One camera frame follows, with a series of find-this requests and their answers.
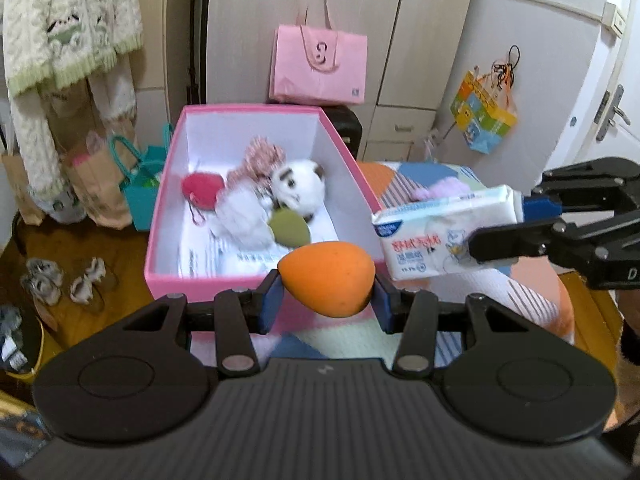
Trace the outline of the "cream knitted cardigan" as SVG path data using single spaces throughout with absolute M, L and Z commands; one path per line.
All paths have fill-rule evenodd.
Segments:
M 139 0 L 3 0 L 4 78 L 30 192 L 53 200 L 65 178 L 41 96 L 88 82 L 104 122 L 133 118 L 129 55 L 143 46 Z

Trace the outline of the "brown paper bag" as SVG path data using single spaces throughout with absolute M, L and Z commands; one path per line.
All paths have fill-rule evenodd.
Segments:
M 62 166 L 91 220 L 121 230 L 132 217 L 119 185 L 124 175 L 114 162 L 103 130 L 90 130 L 84 140 L 62 156 Z

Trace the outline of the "grey slipper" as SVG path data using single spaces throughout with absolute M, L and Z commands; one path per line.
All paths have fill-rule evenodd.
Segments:
M 104 260 L 93 257 L 85 270 L 70 284 L 70 300 L 86 308 L 98 308 L 102 299 L 96 285 L 102 284 L 105 277 Z
M 26 273 L 21 276 L 21 285 L 32 298 L 55 306 L 61 299 L 64 272 L 51 260 L 29 258 L 26 260 Z

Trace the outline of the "pink furry strawberry plush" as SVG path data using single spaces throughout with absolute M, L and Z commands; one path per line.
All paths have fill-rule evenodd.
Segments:
M 214 172 L 195 171 L 181 180 L 182 195 L 189 204 L 192 221 L 196 226 L 202 226 L 206 222 L 206 212 L 215 210 L 218 194 L 225 186 L 224 178 Z

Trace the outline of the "white door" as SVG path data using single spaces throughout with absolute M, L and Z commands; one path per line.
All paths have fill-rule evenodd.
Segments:
M 566 159 L 585 162 L 606 156 L 639 158 L 639 0 L 605 0 L 601 16 L 601 36 L 594 51 L 591 74 L 584 90 L 589 107 Z M 616 117 L 602 142 L 596 134 L 606 102 L 622 84 L 625 93 L 620 108 L 628 115 L 627 126 Z

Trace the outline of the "teal tote bag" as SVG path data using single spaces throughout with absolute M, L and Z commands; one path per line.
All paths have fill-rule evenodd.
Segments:
M 119 189 L 125 197 L 137 231 L 148 232 L 151 229 L 157 193 L 173 133 L 174 127 L 168 122 L 163 126 L 163 144 L 150 145 L 143 153 L 124 136 L 111 137 L 110 153 L 124 176 Z M 120 160 L 116 151 L 119 145 L 134 156 L 136 163 L 131 169 L 127 169 Z

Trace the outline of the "colourful hanging paper bag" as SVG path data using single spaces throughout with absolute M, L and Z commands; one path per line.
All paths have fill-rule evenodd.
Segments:
M 487 73 L 475 66 L 464 75 L 450 112 L 470 150 L 490 154 L 518 122 L 512 90 L 520 57 L 520 47 L 512 44 Z

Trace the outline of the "purple plush toy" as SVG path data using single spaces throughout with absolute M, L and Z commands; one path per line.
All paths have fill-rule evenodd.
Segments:
M 411 192 L 413 202 L 427 202 L 441 198 L 456 197 L 471 193 L 472 190 L 465 182 L 455 177 L 438 180 L 427 188 L 416 188 Z

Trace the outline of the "beige wardrobe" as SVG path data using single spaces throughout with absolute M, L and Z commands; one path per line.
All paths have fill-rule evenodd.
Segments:
M 401 162 L 433 125 L 470 1 L 140 0 L 138 138 L 189 104 L 344 104 L 356 156 Z

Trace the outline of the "small white tissue pack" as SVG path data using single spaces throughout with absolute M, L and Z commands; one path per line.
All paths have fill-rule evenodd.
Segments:
M 372 216 L 372 226 L 390 277 L 412 281 L 479 268 L 469 251 L 471 235 L 523 220 L 522 194 L 500 185 L 383 209 Z

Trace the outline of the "orange egg-shaped sponge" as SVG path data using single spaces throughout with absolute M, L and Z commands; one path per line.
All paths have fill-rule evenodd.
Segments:
M 297 248 L 278 263 L 284 287 L 303 306 L 328 318 L 350 318 L 367 304 L 375 278 L 369 254 L 346 242 Z

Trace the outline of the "white brown plush cat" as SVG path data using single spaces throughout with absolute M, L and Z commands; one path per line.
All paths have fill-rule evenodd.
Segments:
M 274 202 L 311 221 L 326 198 L 324 170 L 310 159 L 292 160 L 277 167 L 270 176 Z

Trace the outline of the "black suitcase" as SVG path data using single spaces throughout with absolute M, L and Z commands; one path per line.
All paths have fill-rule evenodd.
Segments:
M 362 139 L 362 125 L 357 115 L 344 105 L 324 106 L 322 110 L 345 143 L 349 153 L 353 158 L 357 158 Z

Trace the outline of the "pink tote bag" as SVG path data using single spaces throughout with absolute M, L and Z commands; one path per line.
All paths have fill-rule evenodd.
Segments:
M 268 96 L 279 103 L 359 105 L 366 99 L 368 38 L 333 27 L 329 1 L 326 24 L 281 25 L 274 32 Z

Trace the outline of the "white fluffy plush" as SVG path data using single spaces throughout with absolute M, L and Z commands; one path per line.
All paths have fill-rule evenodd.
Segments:
M 268 249 L 274 244 L 265 211 L 252 186 L 224 188 L 217 198 L 209 229 L 219 238 L 244 250 Z

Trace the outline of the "green egg-shaped sponge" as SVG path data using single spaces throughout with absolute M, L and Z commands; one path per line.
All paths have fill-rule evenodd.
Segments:
M 294 210 L 280 208 L 273 211 L 268 226 L 274 240 L 284 247 L 299 248 L 311 243 L 307 222 Z

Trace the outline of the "floral pink fabric scrunchie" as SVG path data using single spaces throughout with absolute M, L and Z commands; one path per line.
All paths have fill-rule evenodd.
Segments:
M 243 182 L 253 182 L 258 188 L 270 190 L 271 174 L 286 161 L 285 151 L 263 136 L 254 136 L 245 149 L 241 165 L 228 172 L 228 188 Z

